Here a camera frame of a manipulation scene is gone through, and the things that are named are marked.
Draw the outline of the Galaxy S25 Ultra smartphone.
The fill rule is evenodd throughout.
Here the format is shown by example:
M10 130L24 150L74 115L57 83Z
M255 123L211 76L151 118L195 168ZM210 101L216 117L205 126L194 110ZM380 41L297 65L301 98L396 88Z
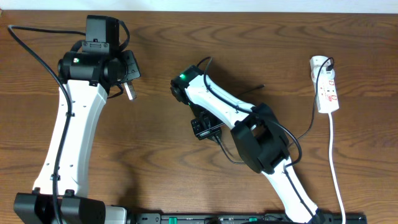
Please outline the Galaxy S25 Ultra smartphone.
M126 90L129 100L134 101L137 97L137 94L133 87L132 81L128 81L128 82L124 83L124 87L125 87L125 90Z

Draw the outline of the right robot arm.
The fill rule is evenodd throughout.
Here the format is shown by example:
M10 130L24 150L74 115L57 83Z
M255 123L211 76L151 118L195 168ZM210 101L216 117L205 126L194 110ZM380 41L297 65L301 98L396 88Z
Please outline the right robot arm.
M170 82L177 101L188 105L199 139L221 142L221 126L231 133L241 163L270 182L294 223L324 223L325 216L310 199L294 171L288 145L294 135L281 125L264 103L254 106L229 94L197 66L190 66Z

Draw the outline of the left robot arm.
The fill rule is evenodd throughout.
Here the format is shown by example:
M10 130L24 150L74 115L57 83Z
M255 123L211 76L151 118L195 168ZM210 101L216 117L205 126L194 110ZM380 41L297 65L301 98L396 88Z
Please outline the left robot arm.
M88 170L96 127L110 89L135 100L139 66L123 21L89 15L81 40L51 75L59 86L57 118L45 162L30 193L18 193L14 212L24 223L134 223L125 207L88 198Z

